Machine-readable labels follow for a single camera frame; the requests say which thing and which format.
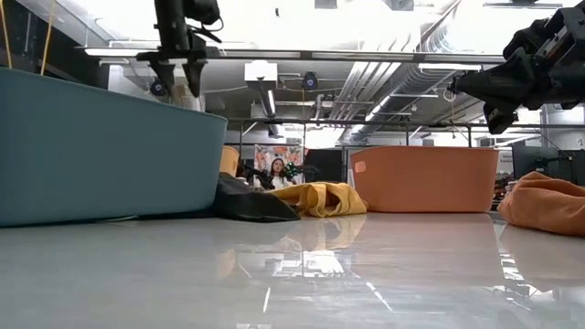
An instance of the white floor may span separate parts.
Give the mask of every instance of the white floor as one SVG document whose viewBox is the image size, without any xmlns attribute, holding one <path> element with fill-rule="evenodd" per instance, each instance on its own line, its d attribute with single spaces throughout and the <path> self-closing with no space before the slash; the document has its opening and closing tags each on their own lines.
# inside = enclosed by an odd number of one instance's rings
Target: white floor
<svg viewBox="0 0 585 329">
<path fill-rule="evenodd" d="M 487 215 L 0 229 L 0 328 L 585 328 L 585 239 Z"/>
</svg>

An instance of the orange bin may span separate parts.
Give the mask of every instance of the orange bin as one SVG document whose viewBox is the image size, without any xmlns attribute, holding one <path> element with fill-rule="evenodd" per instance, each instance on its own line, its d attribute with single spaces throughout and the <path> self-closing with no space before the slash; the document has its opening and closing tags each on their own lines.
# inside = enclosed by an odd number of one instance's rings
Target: orange bin
<svg viewBox="0 0 585 329">
<path fill-rule="evenodd" d="M 220 173 L 228 173 L 232 176 L 236 176 L 238 171 L 238 160 L 239 153 L 235 148 L 224 146 L 221 150 L 221 164 L 219 165 Z"/>
<path fill-rule="evenodd" d="M 377 212 L 490 210 L 498 152 L 428 146 L 372 147 L 351 155 L 359 195 Z"/>
</svg>

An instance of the woman's hair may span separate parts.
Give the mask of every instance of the woman's hair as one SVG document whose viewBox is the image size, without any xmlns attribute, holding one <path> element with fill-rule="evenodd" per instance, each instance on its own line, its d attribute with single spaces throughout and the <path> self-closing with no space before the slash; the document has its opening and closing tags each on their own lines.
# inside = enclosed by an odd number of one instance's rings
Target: woman's hair
<svg viewBox="0 0 585 329">
<path fill-rule="evenodd" d="M 282 160 L 281 158 L 276 158 L 274 159 L 274 161 L 272 161 L 271 164 L 271 177 L 274 177 L 274 163 L 276 163 L 277 161 L 282 162 L 282 170 L 280 173 L 278 173 L 278 177 L 284 177 L 284 160 Z"/>
</svg>

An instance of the teal bin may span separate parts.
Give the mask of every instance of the teal bin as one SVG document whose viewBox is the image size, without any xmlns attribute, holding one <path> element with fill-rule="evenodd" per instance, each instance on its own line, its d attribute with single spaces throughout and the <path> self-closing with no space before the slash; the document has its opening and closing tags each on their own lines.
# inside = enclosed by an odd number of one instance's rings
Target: teal bin
<svg viewBox="0 0 585 329">
<path fill-rule="evenodd" d="M 0 226 L 209 207 L 227 123 L 0 69 Z"/>
</svg>

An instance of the woman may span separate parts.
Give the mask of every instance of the woman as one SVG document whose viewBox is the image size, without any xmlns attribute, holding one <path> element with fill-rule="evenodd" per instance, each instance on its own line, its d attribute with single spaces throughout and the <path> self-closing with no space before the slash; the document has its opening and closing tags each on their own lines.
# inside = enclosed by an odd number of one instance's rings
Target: woman
<svg viewBox="0 0 585 329">
<path fill-rule="evenodd" d="M 284 174 L 284 161 L 280 158 L 274 159 L 271 164 L 271 171 L 269 175 L 274 189 L 281 189 L 288 186 L 295 185 L 294 181 L 289 181 Z M 261 187 L 260 180 L 254 178 L 254 186 Z"/>
</svg>

